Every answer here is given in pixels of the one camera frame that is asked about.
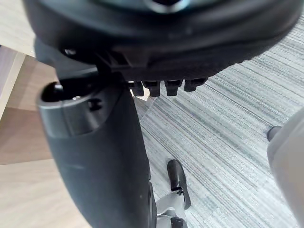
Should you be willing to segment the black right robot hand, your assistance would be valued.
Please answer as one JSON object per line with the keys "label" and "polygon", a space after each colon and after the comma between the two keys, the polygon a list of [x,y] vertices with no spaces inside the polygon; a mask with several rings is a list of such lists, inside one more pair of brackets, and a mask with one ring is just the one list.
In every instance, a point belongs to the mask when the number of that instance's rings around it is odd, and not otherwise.
{"label": "black right robot hand", "polygon": [[283,39],[301,0],[25,0],[38,61],[56,70],[37,106],[61,178],[93,228],[185,228],[182,164],[155,200],[134,96],[193,92]]}

